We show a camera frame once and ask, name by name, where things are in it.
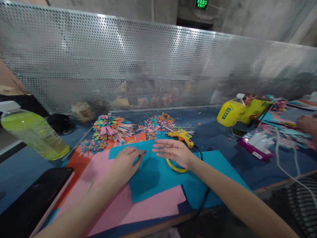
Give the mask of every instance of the perforated metal panel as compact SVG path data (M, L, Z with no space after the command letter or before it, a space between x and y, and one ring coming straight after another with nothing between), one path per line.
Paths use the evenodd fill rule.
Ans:
M9 1L0 1L0 56L49 112L317 91L316 48Z

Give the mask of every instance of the table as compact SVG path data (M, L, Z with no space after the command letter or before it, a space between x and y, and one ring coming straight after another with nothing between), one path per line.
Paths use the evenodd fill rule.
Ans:
M195 135L193 135L192 140L195 145L201 151L220 150L255 192L265 191L265 188L273 188L285 183L288 177L277 167L275 157L271 159L270 163L256 159L237 144L237 138L232 136L231 128L224 127L217 122L216 117L219 109L219 107L189 108L164 110L164 112L173 118L182 118L181 121L176 122L177 126L194 127ZM147 116L161 113L162 111L137 111L114 113L114 115L120 115L129 121L139 123L144 121ZM291 114L294 117L293 120L302 114L312 114L302 109L289 109L286 113ZM62 137L73 147L90 127L91 123L86 125L77 124L74 132ZM242 123L238 123L235 127L246 129ZM91 136L92 133L89 133L86 138L89 139ZM315 151L301 148L298 150L298 159L303 175L316 172L317 156ZM27 146L0 164L0 190L7 193L0 201L0 213L13 203L44 171L52 167L59 167L62 163L63 161L60 159L47 161ZM296 175L292 151L280 148L280 163L291 175ZM179 205L179 211L180 215L177 216L126 224L92 237L117 237L127 234L129 234L129 237L144 236L186 221L194 213L187 201Z

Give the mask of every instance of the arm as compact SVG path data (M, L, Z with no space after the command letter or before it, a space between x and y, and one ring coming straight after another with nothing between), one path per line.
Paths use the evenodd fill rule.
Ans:
M299 129L311 135L315 150L317 150L317 114L314 114L312 117L302 115L297 120L296 125Z
M143 151L126 147L120 151L105 179L92 188L80 201L40 231L35 238L83 237L99 211L135 174L142 161Z
M192 170L213 190L226 206L260 237L298 237L262 200L242 185L194 156L185 144L176 140L157 140L153 152Z

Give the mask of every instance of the smartphone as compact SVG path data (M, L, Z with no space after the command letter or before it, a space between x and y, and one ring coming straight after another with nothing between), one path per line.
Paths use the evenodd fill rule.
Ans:
M0 215L0 237L36 235L73 176L73 168L46 170Z
M238 136L238 137L243 138L243 136L244 136L245 134L247 134L247 132L241 131L241 130L238 130L238 129L235 129L235 128L232 128L232 134L233 134L234 136Z

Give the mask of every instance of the exit sign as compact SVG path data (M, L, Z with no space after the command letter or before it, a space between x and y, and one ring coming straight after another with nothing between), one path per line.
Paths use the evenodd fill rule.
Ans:
M195 8L207 10L209 0L195 0Z

